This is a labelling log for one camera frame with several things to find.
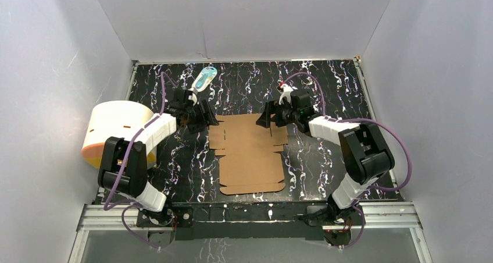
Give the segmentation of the brown cardboard box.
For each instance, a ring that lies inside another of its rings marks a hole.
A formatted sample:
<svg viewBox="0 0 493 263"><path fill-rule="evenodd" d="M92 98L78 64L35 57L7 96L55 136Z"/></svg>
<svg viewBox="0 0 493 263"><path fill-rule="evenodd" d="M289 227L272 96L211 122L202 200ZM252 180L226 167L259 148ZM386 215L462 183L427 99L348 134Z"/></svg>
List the brown cardboard box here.
<svg viewBox="0 0 493 263"><path fill-rule="evenodd" d="M258 126L259 113L217 115L209 127L209 148L219 158L220 192L227 196L274 193L285 188L281 152L288 144L285 126Z"/></svg>

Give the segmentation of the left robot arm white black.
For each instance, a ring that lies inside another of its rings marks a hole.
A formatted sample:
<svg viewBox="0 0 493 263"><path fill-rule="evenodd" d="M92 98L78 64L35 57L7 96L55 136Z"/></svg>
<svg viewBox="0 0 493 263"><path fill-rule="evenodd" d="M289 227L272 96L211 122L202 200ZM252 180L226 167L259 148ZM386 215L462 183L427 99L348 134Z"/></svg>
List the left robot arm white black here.
<svg viewBox="0 0 493 263"><path fill-rule="evenodd" d="M103 145L98 184L109 190L104 203L106 211L115 207L115 194L124 197L132 207L160 226L176 218L165 193L148 180L148 154L164 139L185 126L192 134L219 124L208 101L197 99L195 92L178 88L168 103L155 113L131 137L109 137Z"/></svg>

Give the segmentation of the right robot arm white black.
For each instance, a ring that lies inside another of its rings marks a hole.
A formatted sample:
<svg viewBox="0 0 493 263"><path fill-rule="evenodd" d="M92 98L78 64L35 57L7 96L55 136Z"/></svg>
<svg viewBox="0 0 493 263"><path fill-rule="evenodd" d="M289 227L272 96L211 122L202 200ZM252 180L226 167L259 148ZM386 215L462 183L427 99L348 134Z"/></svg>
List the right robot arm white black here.
<svg viewBox="0 0 493 263"><path fill-rule="evenodd" d="M358 200L382 175L395 166L394 157L378 124L366 119L337 121L315 110L306 90L283 90L278 100L265 103L256 125L269 128L297 126L310 137L340 146L346 174L324 207L307 207L297 219L310 226L341 225L356 211Z"/></svg>

